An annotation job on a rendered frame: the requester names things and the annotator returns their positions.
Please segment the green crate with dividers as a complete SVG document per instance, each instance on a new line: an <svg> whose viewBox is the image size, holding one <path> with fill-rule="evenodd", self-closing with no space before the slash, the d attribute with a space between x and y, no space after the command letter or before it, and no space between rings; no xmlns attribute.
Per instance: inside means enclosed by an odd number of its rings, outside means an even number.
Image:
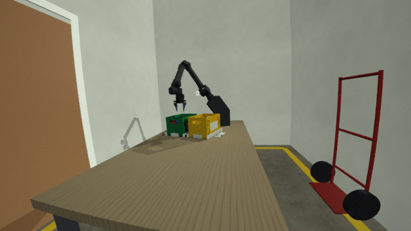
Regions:
<svg viewBox="0 0 411 231"><path fill-rule="evenodd" d="M182 137L182 134L189 131L188 117L191 116L196 116L196 114L178 114L166 117L167 135L171 136L171 133L178 133L179 137ZM179 121L179 123L171 123L171 121Z"/></svg>

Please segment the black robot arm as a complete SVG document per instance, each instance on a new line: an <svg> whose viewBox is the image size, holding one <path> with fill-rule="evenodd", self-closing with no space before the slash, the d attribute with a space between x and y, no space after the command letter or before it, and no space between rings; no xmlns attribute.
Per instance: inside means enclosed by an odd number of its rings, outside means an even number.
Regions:
<svg viewBox="0 0 411 231"><path fill-rule="evenodd" d="M187 66L187 67L186 67ZM211 91L207 85L204 85L198 76L195 74L194 70L191 68L191 64L187 62L186 60L183 60L178 67L178 71L176 73L175 79L173 80L173 83L171 84L171 87L168 89L169 94L171 95L176 95L176 101L184 101L184 94L182 94L182 89L179 89L177 87L181 87L181 78L184 72L184 69L187 70L187 72L191 75L195 83L198 85L199 92L201 96L206 96L208 99L208 103L210 103L212 100L214 100L216 97L211 94ZM177 86L176 86L177 85ZM203 88L202 88L203 87ZM207 93L207 94L206 94Z"/></svg>

